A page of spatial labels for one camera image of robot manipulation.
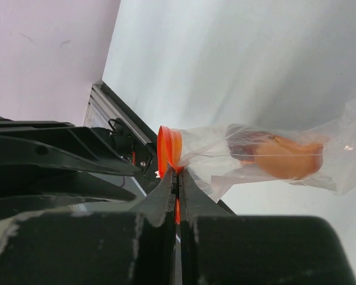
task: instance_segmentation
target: orange object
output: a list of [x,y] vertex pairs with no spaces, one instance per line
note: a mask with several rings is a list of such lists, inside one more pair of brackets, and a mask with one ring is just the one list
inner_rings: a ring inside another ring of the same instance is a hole
[[269,136],[255,150],[255,163],[276,178],[299,180],[316,173],[323,164],[323,144],[301,145],[288,138]]
[[179,199],[176,199],[176,224],[180,224],[180,204]]
[[161,179],[164,177],[168,164],[179,172],[183,166],[179,166],[182,154],[182,136],[176,129],[161,126],[157,137],[158,172]]
[[136,165],[136,152],[132,152],[132,164]]

